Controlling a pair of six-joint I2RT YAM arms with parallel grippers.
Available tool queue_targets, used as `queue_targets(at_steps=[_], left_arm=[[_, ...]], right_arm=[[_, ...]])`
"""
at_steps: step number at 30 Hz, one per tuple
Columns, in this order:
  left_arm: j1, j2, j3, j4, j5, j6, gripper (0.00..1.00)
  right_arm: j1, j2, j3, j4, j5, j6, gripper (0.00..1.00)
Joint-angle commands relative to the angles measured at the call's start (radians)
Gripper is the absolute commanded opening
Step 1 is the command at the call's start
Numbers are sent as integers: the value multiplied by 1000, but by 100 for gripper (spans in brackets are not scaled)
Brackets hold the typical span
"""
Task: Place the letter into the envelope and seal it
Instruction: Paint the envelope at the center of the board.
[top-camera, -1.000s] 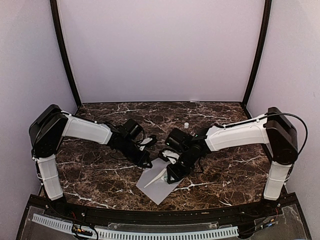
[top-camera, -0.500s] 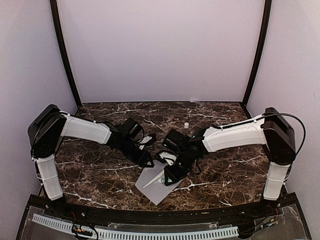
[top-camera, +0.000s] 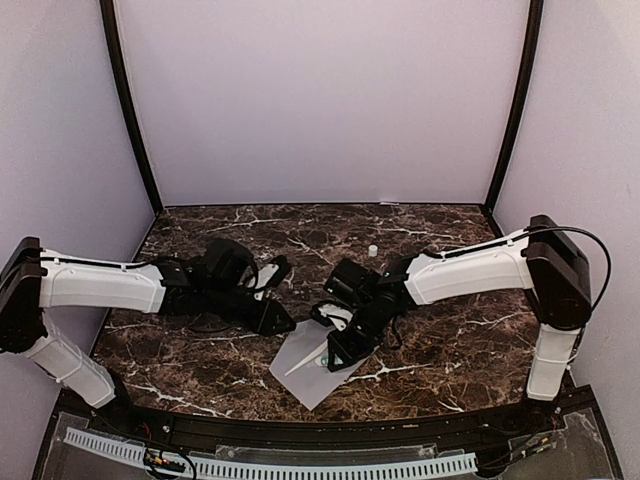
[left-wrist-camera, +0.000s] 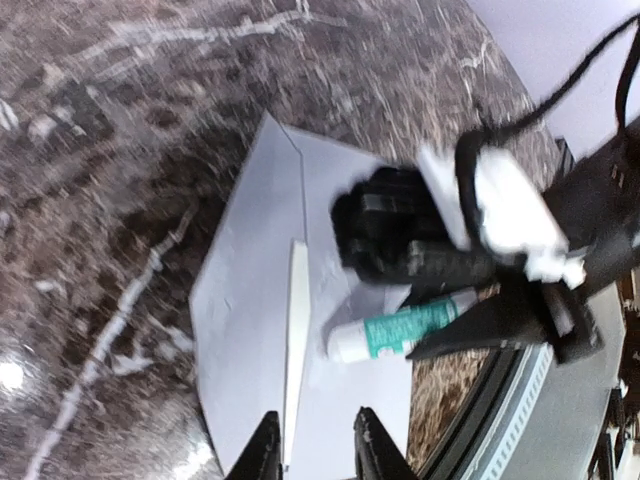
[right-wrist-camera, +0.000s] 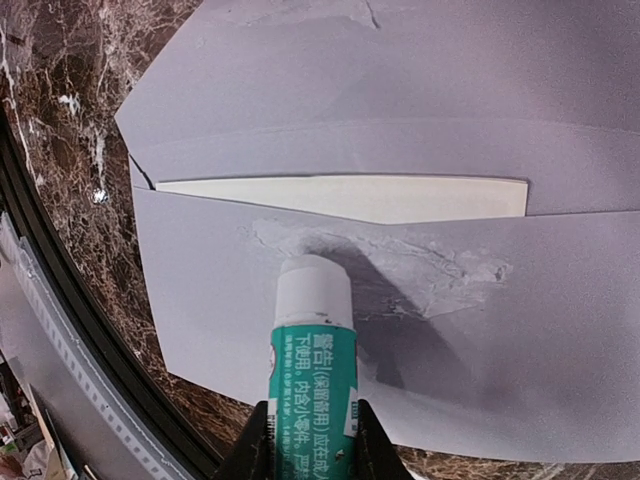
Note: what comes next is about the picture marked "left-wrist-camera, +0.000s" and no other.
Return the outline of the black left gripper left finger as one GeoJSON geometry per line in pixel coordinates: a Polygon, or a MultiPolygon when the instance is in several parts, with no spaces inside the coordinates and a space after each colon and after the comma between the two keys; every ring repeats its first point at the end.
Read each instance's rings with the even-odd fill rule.
{"type": "Polygon", "coordinates": [[[267,411],[226,480],[282,480],[279,415],[267,411]]]}

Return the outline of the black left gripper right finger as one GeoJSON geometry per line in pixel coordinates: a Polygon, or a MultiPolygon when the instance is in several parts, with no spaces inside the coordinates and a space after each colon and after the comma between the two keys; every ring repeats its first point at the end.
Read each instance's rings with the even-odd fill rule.
{"type": "Polygon", "coordinates": [[[354,422],[356,477],[364,480],[417,480],[403,454],[370,407],[354,422]]]}

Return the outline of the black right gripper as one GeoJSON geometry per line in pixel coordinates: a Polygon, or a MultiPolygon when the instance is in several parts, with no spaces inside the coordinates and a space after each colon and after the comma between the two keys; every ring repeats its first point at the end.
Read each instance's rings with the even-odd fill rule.
{"type": "Polygon", "coordinates": [[[501,274],[496,261],[483,249],[459,250],[446,242],[412,240],[404,262],[411,278],[405,305],[429,303],[468,288],[484,288],[497,279],[499,284],[499,294],[425,335],[406,356],[409,361],[474,349],[520,350],[547,344],[557,363],[571,364],[604,347],[586,300],[562,281],[529,282],[522,274],[501,274]]]}

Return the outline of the white green glue stick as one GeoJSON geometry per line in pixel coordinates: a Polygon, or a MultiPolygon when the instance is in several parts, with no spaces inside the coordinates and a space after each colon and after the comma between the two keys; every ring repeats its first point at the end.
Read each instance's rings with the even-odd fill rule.
{"type": "Polygon", "coordinates": [[[448,326],[477,302],[476,291],[467,289],[424,305],[336,326],[329,332],[328,358],[356,363],[408,355],[425,335],[448,326]]]}

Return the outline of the cream lined letter paper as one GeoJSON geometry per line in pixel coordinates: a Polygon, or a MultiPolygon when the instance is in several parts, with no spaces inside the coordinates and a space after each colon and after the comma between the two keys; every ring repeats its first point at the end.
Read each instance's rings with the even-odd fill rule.
{"type": "Polygon", "coordinates": [[[286,324],[286,362],[282,433],[282,461],[288,469],[293,454],[300,392],[311,322],[309,255],[305,243],[294,240],[291,248],[286,324]]]}

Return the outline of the grey paper envelope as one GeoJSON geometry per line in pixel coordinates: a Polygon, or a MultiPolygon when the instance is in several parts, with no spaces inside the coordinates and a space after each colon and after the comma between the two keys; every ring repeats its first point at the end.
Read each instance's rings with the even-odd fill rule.
{"type": "Polygon", "coordinates": [[[380,165],[375,156],[265,115],[190,295],[197,385],[219,463],[229,472],[264,414],[282,412],[291,313],[310,317],[290,446],[290,479],[354,476],[354,421],[375,411],[400,450],[408,441],[412,368],[401,356],[331,361],[329,331],[397,310],[404,286],[345,270],[330,209],[380,165]]]}

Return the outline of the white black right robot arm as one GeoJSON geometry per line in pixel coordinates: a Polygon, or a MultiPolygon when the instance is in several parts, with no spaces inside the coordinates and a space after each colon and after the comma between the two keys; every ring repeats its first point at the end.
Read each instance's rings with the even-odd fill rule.
{"type": "Polygon", "coordinates": [[[543,198],[571,246],[584,255],[584,282],[571,289],[500,273],[497,294],[426,335],[409,360],[547,343],[557,362],[566,364],[603,348],[587,301],[639,264],[639,123],[579,160],[543,198]]]}

